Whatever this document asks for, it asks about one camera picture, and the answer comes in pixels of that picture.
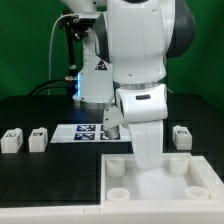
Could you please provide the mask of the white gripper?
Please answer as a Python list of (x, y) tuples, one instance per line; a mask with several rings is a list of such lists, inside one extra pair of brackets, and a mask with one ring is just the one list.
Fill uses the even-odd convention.
[(139, 170), (157, 168), (163, 151), (163, 121), (130, 123), (131, 143)]

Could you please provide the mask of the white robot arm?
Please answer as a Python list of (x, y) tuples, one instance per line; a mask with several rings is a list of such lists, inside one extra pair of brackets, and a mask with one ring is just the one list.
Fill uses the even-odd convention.
[(167, 60), (186, 52), (195, 21), (186, 0), (61, 0), (87, 52), (73, 95), (77, 105), (104, 110), (111, 139), (129, 130), (136, 165), (160, 164)]

